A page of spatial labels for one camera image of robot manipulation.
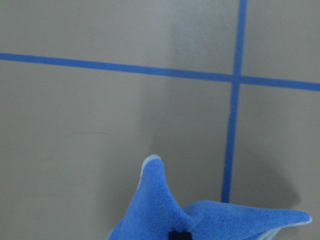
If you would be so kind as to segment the blue towel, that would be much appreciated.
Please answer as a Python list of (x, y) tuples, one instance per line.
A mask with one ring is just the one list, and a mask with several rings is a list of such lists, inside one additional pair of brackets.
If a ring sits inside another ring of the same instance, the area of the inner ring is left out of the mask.
[(139, 183), (124, 217), (108, 240), (271, 240), (280, 230), (306, 225), (303, 211), (256, 208), (201, 200), (180, 207), (158, 155), (141, 166)]

